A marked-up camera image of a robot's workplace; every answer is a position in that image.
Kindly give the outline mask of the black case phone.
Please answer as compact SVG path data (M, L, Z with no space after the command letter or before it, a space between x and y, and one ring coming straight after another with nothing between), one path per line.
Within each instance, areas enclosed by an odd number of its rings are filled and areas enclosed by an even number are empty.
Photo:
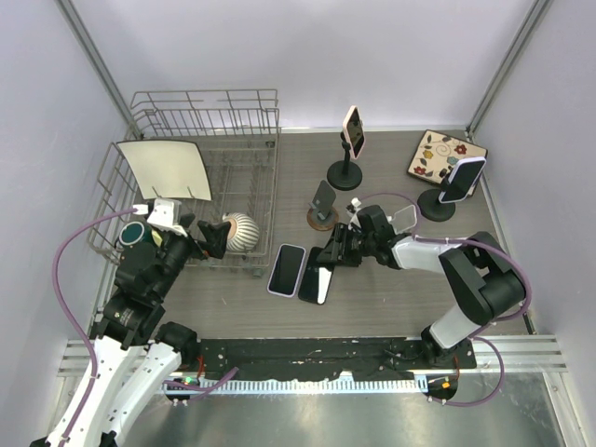
M310 250L298 290L300 300L314 305L326 303L334 273L332 264L322 264L318 261L322 251L321 247L313 247Z

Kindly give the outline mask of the lavender case phone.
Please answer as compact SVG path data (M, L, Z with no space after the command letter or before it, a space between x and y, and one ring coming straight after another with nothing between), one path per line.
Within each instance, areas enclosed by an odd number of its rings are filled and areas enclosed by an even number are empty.
M281 244L267 284L267 291L276 296L293 297L297 291L306 250L304 247Z

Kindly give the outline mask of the black round phone stand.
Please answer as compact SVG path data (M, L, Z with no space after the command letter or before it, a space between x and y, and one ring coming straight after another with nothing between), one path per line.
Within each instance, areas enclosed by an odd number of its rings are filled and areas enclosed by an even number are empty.
M455 214L456 205L454 203L443 204L440 202L440 194L450 184L448 181L450 173L450 169L443 169L440 172L440 185L434 189L427 189L416 200L422 216L432 222L446 222Z

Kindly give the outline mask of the grey wire dish rack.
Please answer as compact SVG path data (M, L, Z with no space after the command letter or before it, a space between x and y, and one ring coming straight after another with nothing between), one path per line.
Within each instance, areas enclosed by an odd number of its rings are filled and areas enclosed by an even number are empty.
M243 270L255 278L270 264L278 179L279 108L275 88L141 90L125 138L182 140L198 145L210 181L210 202L183 200L182 208L215 223L243 213L258 225L254 248L192 266Z

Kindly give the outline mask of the purple case phone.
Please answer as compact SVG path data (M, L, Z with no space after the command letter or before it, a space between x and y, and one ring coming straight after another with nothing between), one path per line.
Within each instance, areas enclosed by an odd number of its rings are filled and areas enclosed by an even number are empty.
M464 200L476 185L485 167L486 158L475 156L459 160L440 185L439 202L455 203Z

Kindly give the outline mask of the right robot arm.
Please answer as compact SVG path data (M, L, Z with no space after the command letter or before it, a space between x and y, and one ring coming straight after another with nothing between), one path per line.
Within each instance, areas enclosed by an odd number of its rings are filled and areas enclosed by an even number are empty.
M365 257L394 270L442 274L455 305L421 333L420 354L433 368L444 366L456 347L487 326L516 316L508 311L531 302L530 281L487 232L467 238L420 237L397 230L377 205L352 208L350 223L338 223L318 262L357 267Z

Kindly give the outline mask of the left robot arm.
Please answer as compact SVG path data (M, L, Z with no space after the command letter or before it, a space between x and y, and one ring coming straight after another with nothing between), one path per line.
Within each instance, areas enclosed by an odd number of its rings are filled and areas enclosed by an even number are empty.
M132 221L122 229L115 292L95 337L81 337L88 366L59 423L35 446L123 445L163 382L196 365L196 332L161 323L163 303L189 259L223 258L232 224L200 221L203 239L195 240L186 231L194 217Z

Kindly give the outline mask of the wooden base phone stand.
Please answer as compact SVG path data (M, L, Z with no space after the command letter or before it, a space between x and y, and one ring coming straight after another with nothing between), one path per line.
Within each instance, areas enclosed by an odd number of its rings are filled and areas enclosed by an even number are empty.
M335 199L335 190L322 180L309 203L306 214L306 221L311 228L317 231L329 231L338 223L339 214L333 206Z

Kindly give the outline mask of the black tall phone stand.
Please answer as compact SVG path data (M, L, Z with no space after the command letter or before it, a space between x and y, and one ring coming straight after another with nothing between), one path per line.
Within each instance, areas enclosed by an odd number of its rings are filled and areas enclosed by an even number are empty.
M340 134L344 158L334 162L327 170L327 182L339 191L352 191L362 182L362 171L358 165L351 161L350 145L345 135Z

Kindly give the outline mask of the white folding phone stand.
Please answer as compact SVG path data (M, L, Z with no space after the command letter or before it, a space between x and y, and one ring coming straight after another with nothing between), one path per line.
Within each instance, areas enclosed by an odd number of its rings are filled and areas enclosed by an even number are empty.
M409 205L392 215L391 225L396 234L411 232L417 226L417 210L415 205Z

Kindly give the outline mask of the pink case phone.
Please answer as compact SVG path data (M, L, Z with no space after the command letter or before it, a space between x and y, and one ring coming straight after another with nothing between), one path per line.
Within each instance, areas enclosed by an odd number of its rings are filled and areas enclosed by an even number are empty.
M350 156L358 159L365 144L365 134L357 105L352 105L344 118L343 135L349 145Z

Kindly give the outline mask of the striped round mug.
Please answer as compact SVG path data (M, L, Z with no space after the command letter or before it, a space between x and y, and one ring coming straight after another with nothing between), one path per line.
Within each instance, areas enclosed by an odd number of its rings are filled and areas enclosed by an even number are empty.
M249 215L232 212L224 214L222 219L231 224L226 241L228 251L250 252L257 246L261 231Z

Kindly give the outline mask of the yellow faceted cup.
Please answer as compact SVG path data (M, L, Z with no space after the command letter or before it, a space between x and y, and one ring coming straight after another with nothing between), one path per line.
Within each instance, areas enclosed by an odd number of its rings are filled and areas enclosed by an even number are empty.
M160 247L163 242L163 237L155 230L151 232L151 238L157 247Z

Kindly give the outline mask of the dark green mug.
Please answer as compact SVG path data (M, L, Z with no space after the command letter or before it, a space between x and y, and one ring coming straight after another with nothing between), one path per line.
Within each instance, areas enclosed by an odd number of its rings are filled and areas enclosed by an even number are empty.
M131 249L141 243L147 243L153 247L156 246L153 229L148 223L131 221L122 228L115 244L123 249Z

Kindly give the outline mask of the floral square coaster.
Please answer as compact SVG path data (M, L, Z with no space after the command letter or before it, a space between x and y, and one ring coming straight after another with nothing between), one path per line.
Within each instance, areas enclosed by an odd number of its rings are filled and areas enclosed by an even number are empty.
M414 151L407 173L423 182L440 185L458 161L488 157L488 151L472 142L427 130Z

